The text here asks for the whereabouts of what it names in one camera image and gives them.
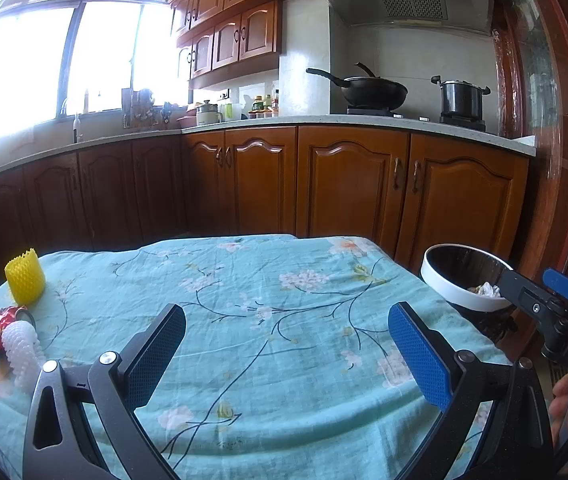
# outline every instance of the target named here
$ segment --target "yellow cylindrical object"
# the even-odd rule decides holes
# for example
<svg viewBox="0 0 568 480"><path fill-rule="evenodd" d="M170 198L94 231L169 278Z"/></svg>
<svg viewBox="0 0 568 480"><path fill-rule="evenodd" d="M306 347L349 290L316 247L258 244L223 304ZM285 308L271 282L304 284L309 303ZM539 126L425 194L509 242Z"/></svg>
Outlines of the yellow cylindrical object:
<svg viewBox="0 0 568 480"><path fill-rule="evenodd" d="M4 274L15 303L19 306L31 304L44 291L46 280L35 249L8 262Z"/></svg>

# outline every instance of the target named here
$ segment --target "wok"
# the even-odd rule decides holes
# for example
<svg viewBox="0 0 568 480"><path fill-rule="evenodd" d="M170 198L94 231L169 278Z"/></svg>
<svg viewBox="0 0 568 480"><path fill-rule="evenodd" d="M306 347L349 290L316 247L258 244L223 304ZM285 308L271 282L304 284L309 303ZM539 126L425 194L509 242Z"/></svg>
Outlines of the wok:
<svg viewBox="0 0 568 480"><path fill-rule="evenodd" d="M406 100L407 88L390 79L376 77L375 74L363 63L356 63L369 77L347 77L340 79L325 70L307 68L309 74L320 75L330 79L341 88L342 94L351 106L362 108L388 108L395 110Z"/></svg>

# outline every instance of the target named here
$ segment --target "kitchen counter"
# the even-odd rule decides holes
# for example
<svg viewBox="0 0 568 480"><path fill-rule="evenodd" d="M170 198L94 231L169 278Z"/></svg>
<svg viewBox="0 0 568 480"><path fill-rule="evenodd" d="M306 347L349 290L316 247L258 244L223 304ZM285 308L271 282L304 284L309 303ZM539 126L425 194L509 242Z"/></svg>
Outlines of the kitchen counter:
<svg viewBox="0 0 568 480"><path fill-rule="evenodd" d="M323 115L323 116L282 116L265 119L248 119L241 121L230 121L219 124L209 124L206 126L195 126L193 128L185 128L183 130L153 130L148 132L138 132L124 134L120 136L100 137L99 139L87 140L86 142L78 142L77 144L68 144L60 146L45 152L34 153L3 164L0 166L0 173L11 168L16 168L21 164L27 164L40 158L52 155L60 155L61 153L72 152L74 150L82 150L91 146L99 146L108 144L109 142L119 142L120 140L143 139L145 137L158 137L165 135L193 134L198 132L209 132L214 130L224 130L229 128L250 128L253 126L277 126L284 124L335 124L335 125L353 125L353 126L377 126L386 128L399 128L403 130L415 130L419 132L427 132L437 135L445 135L458 137L460 139L473 140L482 144L489 144L512 152L521 153L522 155L535 156L536 150L534 146L534 137L523 137L522 139L505 139L493 134L477 132L468 128L459 126L451 126L450 124L440 124L426 121L417 121L413 119L398 119L392 117L374 117L374 116L353 116L353 115Z"/></svg>

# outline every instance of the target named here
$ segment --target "black pot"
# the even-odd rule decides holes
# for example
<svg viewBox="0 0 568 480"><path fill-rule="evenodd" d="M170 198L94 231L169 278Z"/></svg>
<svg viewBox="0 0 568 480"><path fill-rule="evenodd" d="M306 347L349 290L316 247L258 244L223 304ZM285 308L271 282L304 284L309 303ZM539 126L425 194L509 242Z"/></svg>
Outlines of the black pot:
<svg viewBox="0 0 568 480"><path fill-rule="evenodd" d="M370 77L347 77L340 79L325 70L318 68L307 68L309 74L320 75L330 79L334 84L341 88L342 94L351 106L362 108L374 108L395 110L406 101L408 89L400 83L375 77L375 74L363 63L355 66L365 70Z"/></svg>
<svg viewBox="0 0 568 480"><path fill-rule="evenodd" d="M467 81L445 81L440 76L430 78L430 82L441 86L442 115L481 121L483 110L481 100L490 94L490 88L479 88Z"/></svg>

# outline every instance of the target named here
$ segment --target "blue floral tablecloth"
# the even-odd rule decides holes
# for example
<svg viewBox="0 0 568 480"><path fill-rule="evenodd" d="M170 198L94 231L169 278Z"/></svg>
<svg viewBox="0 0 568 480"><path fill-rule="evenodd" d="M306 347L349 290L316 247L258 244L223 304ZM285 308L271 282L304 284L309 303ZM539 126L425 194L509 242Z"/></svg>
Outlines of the blue floral tablecloth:
<svg viewBox="0 0 568 480"><path fill-rule="evenodd" d="M30 307L47 358L64 367L119 351L167 303L187 332L136 415L182 479L392 479L438 410L387 331L408 301L455 349L505 356L441 297L363 238L289 235L167 240L123 253L40 258ZM12 304L0 286L0 308ZM22 477L29 397L0 361L0 466ZM126 478L93 406L111 472ZM478 412L449 475L478 441Z"/></svg>

